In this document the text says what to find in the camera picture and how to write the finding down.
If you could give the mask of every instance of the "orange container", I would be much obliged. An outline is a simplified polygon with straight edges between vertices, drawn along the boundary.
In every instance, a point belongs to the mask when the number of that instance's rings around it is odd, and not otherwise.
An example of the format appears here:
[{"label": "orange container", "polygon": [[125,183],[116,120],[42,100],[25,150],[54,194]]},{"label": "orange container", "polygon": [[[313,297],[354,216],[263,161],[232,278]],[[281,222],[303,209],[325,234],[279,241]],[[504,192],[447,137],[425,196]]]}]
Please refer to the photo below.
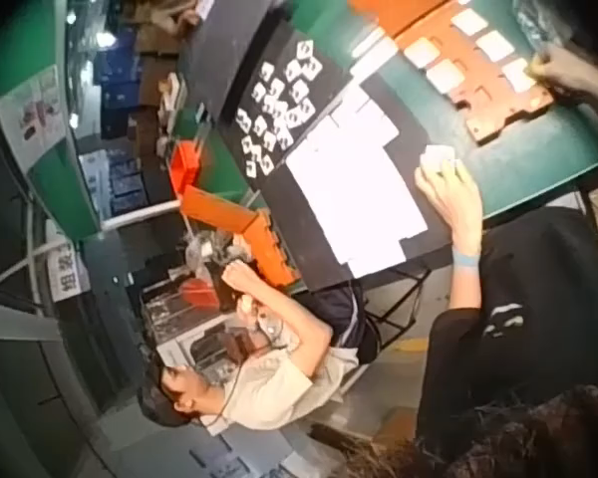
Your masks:
[{"label": "orange container", "polygon": [[177,196],[183,194],[188,185],[197,179],[201,148],[196,141],[178,141],[172,152],[168,175]]}]

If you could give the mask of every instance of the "black t-shirt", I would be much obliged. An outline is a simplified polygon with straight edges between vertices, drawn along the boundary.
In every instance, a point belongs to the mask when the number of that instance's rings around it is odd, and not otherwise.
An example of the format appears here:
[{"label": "black t-shirt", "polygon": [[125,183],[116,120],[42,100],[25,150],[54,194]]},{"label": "black t-shirt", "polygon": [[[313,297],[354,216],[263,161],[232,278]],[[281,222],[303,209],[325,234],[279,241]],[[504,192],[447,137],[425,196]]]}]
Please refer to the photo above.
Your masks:
[{"label": "black t-shirt", "polygon": [[417,436],[443,460],[483,420],[598,386],[598,240],[579,212],[543,208],[490,231],[481,309],[435,321]]}]

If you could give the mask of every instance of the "blue wristband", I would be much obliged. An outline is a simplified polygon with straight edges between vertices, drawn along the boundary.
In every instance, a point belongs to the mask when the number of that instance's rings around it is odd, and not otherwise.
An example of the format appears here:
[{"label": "blue wristband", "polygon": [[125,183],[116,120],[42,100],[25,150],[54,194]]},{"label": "blue wristband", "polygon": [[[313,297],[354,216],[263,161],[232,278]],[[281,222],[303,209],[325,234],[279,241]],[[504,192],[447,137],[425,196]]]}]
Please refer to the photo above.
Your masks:
[{"label": "blue wristband", "polygon": [[475,256],[468,256],[456,250],[454,246],[451,248],[451,256],[454,261],[454,265],[457,267],[469,267],[478,269],[478,262],[480,261],[480,254]]}]

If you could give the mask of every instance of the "sign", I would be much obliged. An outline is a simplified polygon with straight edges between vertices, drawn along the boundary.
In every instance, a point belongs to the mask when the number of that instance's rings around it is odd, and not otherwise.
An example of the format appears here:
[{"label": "sign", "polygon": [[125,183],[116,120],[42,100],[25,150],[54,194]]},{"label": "sign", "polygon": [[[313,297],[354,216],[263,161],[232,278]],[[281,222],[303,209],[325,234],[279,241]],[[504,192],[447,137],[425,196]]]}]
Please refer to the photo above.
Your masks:
[{"label": "sign", "polygon": [[[47,219],[45,231],[47,242],[64,237],[51,219]],[[91,289],[87,269],[71,242],[49,252],[47,271],[53,302],[64,301]]]},{"label": "sign", "polygon": [[0,98],[0,122],[18,165],[28,172],[66,135],[57,67],[43,70]]}]

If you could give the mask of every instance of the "white t-shirt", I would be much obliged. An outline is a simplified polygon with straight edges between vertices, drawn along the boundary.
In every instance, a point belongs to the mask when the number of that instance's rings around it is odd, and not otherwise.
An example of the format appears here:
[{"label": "white t-shirt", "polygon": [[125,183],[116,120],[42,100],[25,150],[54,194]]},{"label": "white t-shirt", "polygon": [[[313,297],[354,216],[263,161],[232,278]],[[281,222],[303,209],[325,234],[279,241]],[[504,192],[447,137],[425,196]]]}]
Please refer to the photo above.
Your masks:
[{"label": "white t-shirt", "polygon": [[330,347],[312,379],[290,359],[299,345],[295,334],[276,318],[260,319],[261,330],[275,349],[249,358],[224,386],[228,400],[223,416],[251,429],[272,430],[324,405],[355,368],[357,349]]}]

